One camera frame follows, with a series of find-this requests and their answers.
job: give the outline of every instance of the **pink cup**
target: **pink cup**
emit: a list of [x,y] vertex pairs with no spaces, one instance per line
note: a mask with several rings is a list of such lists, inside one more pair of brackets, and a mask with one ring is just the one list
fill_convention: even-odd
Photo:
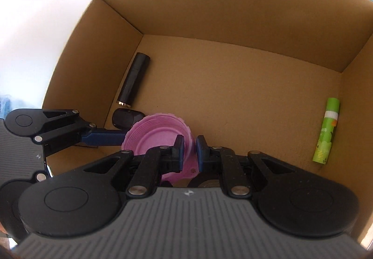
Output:
[[152,147],[173,145],[177,135],[184,136],[184,164],[180,173],[168,173],[162,176],[162,181],[171,184],[180,179],[191,179],[198,171],[198,161],[195,154],[195,140],[185,122],[173,114],[154,114],[146,116],[135,123],[122,144],[122,150],[132,150],[135,155],[143,155]]

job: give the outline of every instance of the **green glue stick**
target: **green glue stick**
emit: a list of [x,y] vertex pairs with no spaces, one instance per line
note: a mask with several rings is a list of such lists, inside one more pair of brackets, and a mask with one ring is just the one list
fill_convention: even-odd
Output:
[[332,147],[333,131],[337,126],[338,113],[339,100],[337,98],[328,98],[324,121],[318,138],[318,145],[312,159],[314,162],[326,164],[328,160],[330,149]]

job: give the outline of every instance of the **white band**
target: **white band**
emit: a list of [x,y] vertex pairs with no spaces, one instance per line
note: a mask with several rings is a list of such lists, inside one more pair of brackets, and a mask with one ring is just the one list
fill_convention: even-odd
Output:
[[332,119],[335,119],[335,120],[337,120],[338,121],[338,113],[336,113],[336,112],[333,112],[333,111],[326,111],[325,112],[325,116],[324,116],[324,118],[332,118]]

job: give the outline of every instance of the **white wall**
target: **white wall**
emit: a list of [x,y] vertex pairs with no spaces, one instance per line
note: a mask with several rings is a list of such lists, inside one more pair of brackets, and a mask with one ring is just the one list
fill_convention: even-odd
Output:
[[90,0],[0,0],[0,95],[41,107],[57,59]]

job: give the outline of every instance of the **cardboard box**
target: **cardboard box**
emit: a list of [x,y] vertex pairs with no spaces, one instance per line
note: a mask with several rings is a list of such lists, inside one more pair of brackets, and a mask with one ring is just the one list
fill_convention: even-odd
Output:
[[[92,0],[50,82],[44,108],[111,115],[136,52],[152,59],[133,109],[173,113],[208,144],[260,150],[351,188],[361,239],[373,208],[373,2]],[[327,165],[312,162],[328,97],[341,100]],[[55,174],[118,148],[71,147]]]

